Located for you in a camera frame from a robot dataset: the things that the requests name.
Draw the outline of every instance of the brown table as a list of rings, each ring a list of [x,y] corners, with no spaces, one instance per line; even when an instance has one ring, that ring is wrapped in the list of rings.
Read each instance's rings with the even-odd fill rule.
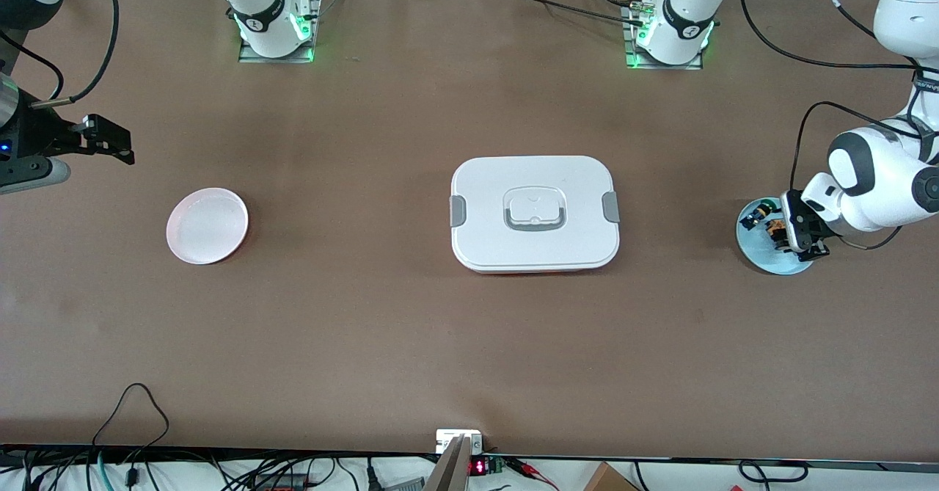
[[[560,0],[614,13],[602,0]],[[845,0],[871,19],[876,0]],[[896,60],[828,0],[752,0],[821,59]],[[909,73],[779,57],[737,0],[703,72],[624,65],[621,27],[525,0],[342,0],[315,63],[235,62],[224,0],[121,0],[120,43],[77,106],[134,133],[134,167],[68,158],[0,200],[0,440],[84,442],[132,381],[165,443],[426,451],[471,426],[527,454],[939,461],[935,223],[836,244],[797,277],[742,261],[734,220],[788,180],[808,105],[885,117]],[[67,0],[26,43],[90,79],[108,0]],[[14,77],[44,95],[49,74]],[[798,181],[851,117],[822,110]],[[594,272],[493,277],[450,252],[450,176],[474,156],[586,154],[623,224]],[[217,266],[164,239],[186,194],[244,196]],[[160,428],[141,394],[105,441]]]

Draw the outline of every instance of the white plastic container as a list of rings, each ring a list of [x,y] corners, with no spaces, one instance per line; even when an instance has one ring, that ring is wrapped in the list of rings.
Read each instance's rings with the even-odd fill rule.
[[[453,173],[453,254],[473,271],[604,266],[619,250],[619,221],[613,177],[593,157],[477,157]]]

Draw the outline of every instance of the white bracket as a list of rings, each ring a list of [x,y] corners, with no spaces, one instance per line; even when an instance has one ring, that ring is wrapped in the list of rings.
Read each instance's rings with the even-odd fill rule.
[[[483,433],[475,429],[436,429],[436,453],[443,454],[450,441],[460,435],[469,437],[473,455],[483,453]]]

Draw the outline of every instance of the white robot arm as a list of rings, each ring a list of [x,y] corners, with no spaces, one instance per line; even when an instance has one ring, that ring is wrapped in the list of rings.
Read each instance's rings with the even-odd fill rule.
[[[939,0],[880,0],[874,33],[886,49],[939,68]],[[939,74],[918,72],[906,107],[883,124],[839,134],[828,149],[831,174],[782,194],[778,221],[785,229],[772,221],[767,228],[777,248],[811,261],[828,254],[826,237],[901,227],[939,213]],[[752,229],[760,216],[766,214],[751,214],[742,224]]]
[[[714,14],[723,0],[643,0],[653,12],[640,19],[645,30],[637,46],[658,62],[680,65],[691,62],[714,27]]]
[[[241,36],[262,57],[284,57],[313,35],[310,0],[227,0]]]

